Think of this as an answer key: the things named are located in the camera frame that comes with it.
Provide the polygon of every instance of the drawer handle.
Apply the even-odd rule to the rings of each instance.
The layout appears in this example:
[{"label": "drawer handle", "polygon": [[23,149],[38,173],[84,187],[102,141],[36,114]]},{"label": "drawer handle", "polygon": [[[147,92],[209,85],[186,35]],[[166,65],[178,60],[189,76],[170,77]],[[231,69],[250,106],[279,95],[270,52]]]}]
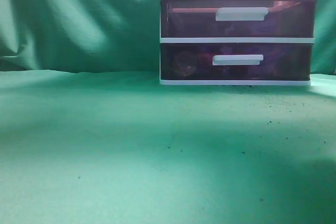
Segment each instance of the drawer handle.
[{"label": "drawer handle", "polygon": [[224,7],[216,12],[216,21],[263,21],[267,7]]},{"label": "drawer handle", "polygon": [[246,66],[259,65],[264,55],[215,55],[212,58],[214,66]]}]

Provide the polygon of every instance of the green tablecloth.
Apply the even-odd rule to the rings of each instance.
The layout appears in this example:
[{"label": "green tablecloth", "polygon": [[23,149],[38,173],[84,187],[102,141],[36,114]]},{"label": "green tablecloth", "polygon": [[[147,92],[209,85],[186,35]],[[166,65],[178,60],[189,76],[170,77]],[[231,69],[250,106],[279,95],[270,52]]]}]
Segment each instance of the green tablecloth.
[{"label": "green tablecloth", "polygon": [[1,224],[334,224],[336,77],[0,72]]}]

